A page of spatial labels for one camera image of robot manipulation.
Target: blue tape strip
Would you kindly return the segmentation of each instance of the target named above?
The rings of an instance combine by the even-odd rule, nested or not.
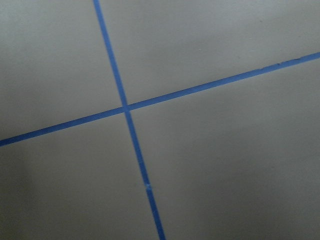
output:
[[[283,68],[287,68],[287,67],[291,67],[297,64],[302,64],[308,61],[312,61],[312,60],[316,60],[320,58],[320,52],[314,53],[314,54],[310,54],[310,55],[306,55],[303,56],[301,58],[298,59],[292,59],[289,61],[284,61],[282,63],[277,63],[274,65],[270,65],[270,66],[266,66],[264,68],[261,69],[256,69],[256,70],[252,70],[252,71],[247,71],[238,75],[234,75],[234,76],[230,76],[230,77],[226,77],[220,80],[216,80],[216,81],[211,81],[205,84],[201,84],[201,85],[197,85],[197,86],[193,86],[187,89],[183,89],[180,91],[175,91],[172,93],[168,93],[162,96],[157,96],[151,99],[147,99],[144,101],[139,101],[133,104],[129,105],[129,110],[135,110],[135,109],[139,109],[139,108],[143,108],[149,105],[153,105],[153,104],[158,104],[164,101],[168,101],[171,99],[175,99],[175,98],[179,98],[185,95],[189,95],[189,94],[194,94],[197,92],[201,92],[203,90],[207,90],[207,89],[212,89],[221,85],[225,85],[225,84],[229,84],[232,82],[236,82],[239,80],[243,80],[243,79],[247,79],[247,78],[251,78],[254,76],[258,76],[261,74],[266,74],[269,72],[273,72],[279,69],[283,69]]]
[[[59,131],[59,130],[67,129],[67,128],[74,127],[74,126],[77,126],[77,125],[89,123],[89,122],[92,122],[92,121],[95,121],[95,120],[98,120],[98,119],[103,119],[103,118],[110,117],[110,116],[113,116],[113,115],[121,114],[123,112],[124,112],[123,108],[122,107],[118,107],[118,108],[111,109],[111,110],[108,110],[108,111],[96,113],[96,114],[93,114],[93,115],[90,115],[90,116],[85,116],[85,117],[78,118],[78,119],[75,119],[75,120],[71,120],[71,121],[67,121],[67,122],[64,122],[64,123],[57,124],[57,125],[45,127],[45,128],[39,129],[39,130],[31,131],[31,132],[28,132],[28,133],[25,133],[25,134],[21,134],[21,135],[18,135],[18,136],[13,136],[13,137],[10,137],[10,138],[7,138],[7,139],[0,140],[0,147],[8,145],[8,144],[13,144],[13,143],[16,143],[16,142],[20,142],[20,141],[23,141],[23,140],[31,139],[31,138],[34,138],[34,137],[38,137],[38,136],[41,136],[41,135],[44,135],[44,134],[49,134],[49,133],[56,132],[56,131]]]
[[[106,27],[106,24],[105,24],[104,16],[103,16],[103,13],[101,11],[99,0],[93,0],[93,4],[94,4],[95,12],[96,12],[96,15],[97,15],[97,19],[98,19],[98,22],[99,22],[99,25],[100,25],[101,33],[102,33],[102,36],[103,36],[105,48],[106,48],[106,51],[108,53],[110,65],[111,65],[111,68],[112,68],[112,71],[113,71],[113,75],[114,75],[114,79],[115,79],[115,82],[116,82],[116,85],[117,85],[117,89],[118,89],[118,92],[119,92],[121,103],[122,103],[122,106],[123,106],[123,111],[124,111],[124,114],[125,114],[125,118],[126,118],[126,122],[127,122],[128,128],[129,128],[129,132],[130,132],[130,135],[131,135],[131,139],[132,139],[132,143],[133,143],[133,146],[134,146],[136,158],[137,158],[137,161],[138,161],[138,164],[139,164],[139,168],[140,168],[140,172],[141,172],[141,175],[142,175],[142,179],[143,179],[143,182],[144,182],[144,185],[145,185],[145,190],[146,190],[147,197],[148,197],[148,200],[149,200],[149,204],[150,204],[150,207],[151,207],[151,210],[152,210],[153,219],[154,219],[154,222],[155,222],[155,225],[156,225],[158,236],[159,236],[160,240],[165,240],[166,239],[165,233],[164,233],[164,230],[163,230],[163,227],[162,227],[162,223],[161,223],[161,220],[160,220],[160,215],[159,215],[159,212],[158,212],[158,208],[157,208],[157,205],[156,205],[154,194],[153,194],[153,191],[152,191],[152,188],[151,188],[151,184],[150,184],[150,181],[149,181],[149,177],[148,177],[145,161],[144,161],[144,158],[143,158],[143,155],[142,155],[142,152],[141,152],[141,148],[140,148],[140,144],[139,144],[139,141],[138,141],[135,125],[134,125],[134,122],[132,120],[132,116],[131,116],[131,113],[130,113],[130,110],[129,110],[129,106],[128,106],[128,103],[127,103],[125,90],[124,90],[124,87],[123,87],[123,84],[122,84],[122,80],[121,80],[121,77],[120,77],[120,72],[119,72],[118,65],[117,65],[117,62],[116,62],[116,58],[115,58],[115,55],[114,55],[114,51],[113,51],[113,48],[112,48],[112,45],[111,45],[111,41],[110,41],[109,34],[108,34],[108,31],[107,31],[107,27]]]

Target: floor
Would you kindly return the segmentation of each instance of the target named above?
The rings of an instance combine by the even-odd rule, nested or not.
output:
[[[1,1],[0,239],[320,239],[319,11]]]

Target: blue tape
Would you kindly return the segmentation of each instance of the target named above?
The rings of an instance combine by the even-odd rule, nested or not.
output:
[[[226,78],[222,78],[220,80],[216,80],[216,81],[211,81],[205,84],[201,84],[201,85],[197,85],[197,86],[193,86],[190,88],[186,88],[180,91],[175,91],[172,93],[168,93],[162,96],[157,96],[154,98],[150,98],[144,101],[139,101],[133,104],[129,105],[129,110],[135,110],[135,109],[140,109],[149,105],[153,105],[153,104],[158,104],[164,101],[168,101],[171,99],[175,99],[175,98],[179,98],[185,95],[189,95],[189,94],[194,94],[197,92],[201,92],[203,90],[207,90],[207,89],[212,89],[221,85],[225,85],[225,84],[229,84],[229,83],[233,83],[239,80],[243,80],[243,79],[247,79],[247,78],[251,78],[254,76],[258,76],[261,74],[266,74],[269,72],[273,72],[279,69],[283,69],[283,68],[287,68],[287,67],[291,67],[297,64],[302,64],[308,61],[312,61],[312,60],[316,60],[320,58],[320,52],[314,53],[314,54],[310,54],[310,55],[306,55],[303,57],[300,57],[298,59],[292,59],[289,61],[284,61],[282,63],[277,63],[274,65],[270,65],[270,66],[266,66],[264,68],[261,69],[256,69],[256,70],[252,70],[252,71],[247,71],[238,75],[234,75],[234,76],[230,76],[230,77],[226,77]]]
[[[20,141],[23,141],[23,140],[31,139],[31,138],[34,138],[34,137],[38,137],[38,136],[41,136],[41,135],[49,134],[49,133],[52,133],[52,132],[56,132],[56,131],[59,131],[59,130],[67,129],[67,128],[74,127],[74,126],[77,126],[77,125],[89,123],[89,122],[92,122],[92,121],[95,121],[95,120],[98,120],[98,119],[103,119],[103,118],[110,117],[110,116],[113,116],[113,115],[121,114],[123,112],[124,112],[123,108],[122,107],[118,107],[118,108],[111,109],[111,110],[108,110],[108,111],[96,113],[96,114],[93,114],[93,115],[90,115],[90,116],[81,117],[81,118],[78,118],[78,119],[75,119],[75,120],[71,120],[71,121],[67,121],[67,122],[64,122],[64,123],[57,124],[57,125],[45,127],[45,128],[39,129],[39,130],[31,131],[31,132],[28,132],[28,133],[25,133],[25,134],[21,134],[21,135],[18,135],[18,136],[13,136],[13,137],[10,137],[10,138],[7,138],[7,139],[0,140],[0,147],[8,145],[8,144],[13,144],[13,143],[16,143],[16,142],[20,142]]]
[[[140,172],[141,172],[141,175],[142,175],[142,179],[143,179],[143,182],[144,182],[144,185],[145,185],[145,189],[146,189],[147,197],[148,197],[148,200],[149,200],[149,204],[150,204],[150,207],[151,207],[151,210],[152,210],[154,223],[156,225],[156,229],[157,229],[157,232],[158,232],[159,239],[160,240],[165,240],[166,239],[165,233],[164,233],[164,230],[163,230],[163,227],[162,227],[162,223],[161,223],[161,220],[160,220],[160,215],[159,215],[159,212],[158,212],[158,208],[157,208],[157,205],[156,205],[154,194],[153,194],[153,191],[152,191],[152,188],[151,188],[151,184],[150,184],[150,181],[149,181],[149,177],[148,177],[145,161],[144,161],[144,158],[143,158],[143,155],[142,155],[142,152],[141,152],[141,148],[140,148],[140,144],[139,144],[139,141],[138,141],[135,125],[134,125],[134,122],[132,120],[132,116],[131,116],[131,113],[130,113],[130,110],[129,110],[129,106],[128,106],[128,103],[127,103],[125,90],[124,90],[124,87],[123,87],[123,84],[122,84],[122,80],[121,80],[121,77],[120,77],[120,72],[119,72],[118,65],[117,65],[117,62],[116,62],[116,58],[115,58],[115,55],[114,55],[114,51],[113,51],[113,48],[112,48],[112,45],[111,45],[111,41],[110,41],[109,34],[108,34],[108,31],[107,31],[107,27],[106,27],[106,24],[105,24],[104,16],[103,16],[103,13],[101,11],[99,0],[93,0],[93,4],[94,4],[95,12],[96,12],[96,15],[97,15],[97,19],[98,19],[98,22],[99,22],[99,25],[100,25],[101,33],[102,33],[102,36],[103,36],[105,48],[106,48],[106,51],[108,53],[110,65],[111,65],[111,68],[112,68],[112,71],[113,71],[113,76],[114,76],[114,79],[115,79],[115,83],[117,85],[117,89],[118,89],[119,96],[120,96],[120,99],[121,99],[124,115],[125,115],[125,118],[126,118],[126,122],[127,122],[128,128],[129,128],[130,136],[131,136],[131,139],[132,139],[132,143],[133,143],[133,147],[134,147],[134,150],[135,150],[136,158],[137,158],[137,161],[138,161],[138,164],[139,164],[139,168],[140,168]]]

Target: blue line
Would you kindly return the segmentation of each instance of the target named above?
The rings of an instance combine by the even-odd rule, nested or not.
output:
[[[189,95],[189,94],[194,94],[197,92],[201,92],[203,90],[207,90],[207,89],[212,89],[221,85],[225,85],[225,84],[229,84],[229,83],[233,83],[239,80],[243,80],[243,79],[247,79],[247,78],[251,78],[254,76],[258,76],[261,74],[266,74],[269,72],[273,72],[279,69],[283,69],[283,68],[287,68],[287,67],[291,67],[297,64],[302,64],[308,61],[312,61],[312,60],[316,60],[320,58],[320,52],[314,53],[314,54],[310,54],[310,55],[306,55],[303,57],[300,57],[298,59],[292,59],[289,61],[284,61],[282,63],[277,63],[274,65],[270,65],[270,66],[266,66],[264,68],[261,69],[256,69],[256,70],[252,70],[252,71],[247,71],[238,75],[234,75],[234,76],[229,76],[226,78],[222,78],[216,81],[211,81],[205,84],[201,84],[201,85],[197,85],[197,86],[193,86],[187,89],[183,89],[180,91],[175,91],[172,93],[168,93],[162,96],[157,96],[151,99],[147,99],[147,100],[143,100],[143,101],[139,101],[133,104],[129,105],[129,110],[135,110],[135,109],[139,109],[139,108],[143,108],[149,105],[153,105],[153,104],[158,104],[164,101],[168,101],[171,99],[175,99],[175,98],[179,98],[185,95]]]
[[[56,132],[56,131],[59,131],[59,130],[67,129],[67,128],[74,127],[74,126],[77,126],[77,125],[89,123],[89,122],[92,122],[92,121],[95,121],[95,120],[98,120],[98,119],[103,119],[103,118],[110,117],[110,116],[113,116],[113,115],[121,114],[123,112],[124,112],[123,108],[122,107],[118,107],[118,108],[111,109],[111,110],[108,110],[108,111],[96,113],[96,114],[93,114],[93,115],[90,115],[90,116],[81,117],[81,118],[78,118],[78,119],[75,119],[75,120],[71,120],[71,121],[67,121],[67,122],[64,122],[64,123],[57,124],[57,125],[45,127],[45,128],[39,129],[39,130],[31,131],[31,132],[28,132],[28,133],[25,133],[25,134],[21,134],[21,135],[18,135],[18,136],[13,136],[13,137],[10,137],[10,138],[7,138],[7,139],[0,140],[0,147],[8,145],[8,144],[13,144],[13,143],[16,143],[16,142],[20,142],[20,141],[23,141],[23,140],[31,139],[31,138],[34,138],[34,137],[38,137],[38,136],[41,136],[41,135],[49,134],[49,133],[52,133],[52,132]]]
[[[160,215],[159,215],[159,212],[158,212],[158,208],[157,208],[157,205],[156,205],[155,197],[154,197],[154,194],[153,194],[153,191],[152,191],[152,188],[151,188],[151,184],[150,184],[150,181],[149,181],[149,177],[148,177],[145,161],[144,161],[144,158],[143,158],[143,155],[142,155],[142,152],[141,152],[141,148],[140,148],[140,144],[139,144],[139,141],[138,141],[138,136],[137,136],[137,133],[136,133],[135,125],[134,125],[134,122],[133,122],[132,117],[131,117],[131,113],[130,113],[129,106],[128,106],[128,103],[127,103],[125,90],[124,90],[124,87],[123,87],[123,84],[122,84],[122,80],[121,80],[121,77],[120,77],[120,72],[119,72],[119,69],[118,69],[118,65],[117,65],[117,62],[116,62],[114,51],[112,49],[111,41],[110,41],[109,34],[108,34],[108,31],[107,31],[107,27],[106,27],[106,24],[105,24],[104,16],[103,16],[103,13],[101,11],[99,0],[93,0],[93,4],[94,4],[94,8],[95,8],[95,12],[96,12],[96,15],[97,15],[97,19],[98,19],[98,22],[99,22],[99,25],[100,25],[100,28],[101,28],[101,33],[102,33],[102,36],[103,36],[105,48],[106,48],[106,51],[107,51],[108,56],[109,56],[110,65],[111,65],[111,68],[112,68],[112,71],[113,71],[114,79],[115,79],[115,82],[116,82],[116,85],[117,85],[117,89],[118,89],[118,92],[119,92],[119,96],[120,96],[120,99],[121,99],[123,111],[124,111],[124,114],[125,114],[125,118],[126,118],[126,122],[127,122],[128,128],[129,128],[129,132],[130,132],[130,135],[131,135],[131,139],[132,139],[132,143],[133,143],[133,146],[134,146],[136,158],[137,158],[137,161],[138,161],[138,164],[139,164],[139,168],[140,168],[140,172],[141,172],[141,175],[142,175],[142,179],[143,179],[143,182],[144,182],[144,185],[145,185],[146,194],[147,194],[147,197],[148,197],[148,200],[149,200],[149,204],[150,204],[150,207],[151,207],[151,210],[152,210],[154,223],[156,225],[156,229],[157,229],[157,232],[158,232],[159,239],[160,240],[165,240],[166,239],[165,233],[164,233],[164,230],[163,230],[163,227],[162,227],[162,223],[161,223],[161,220],[160,220]]]

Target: gray surface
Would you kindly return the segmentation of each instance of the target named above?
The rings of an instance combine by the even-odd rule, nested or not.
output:
[[[156,240],[123,115],[0,148],[1,240]]]
[[[318,0],[101,0],[130,103],[320,51]]]
[[[168,240],[320,239],[319,68],[132,112]]]
[[[121,105],[91,1],[0,2],[0,139]]]

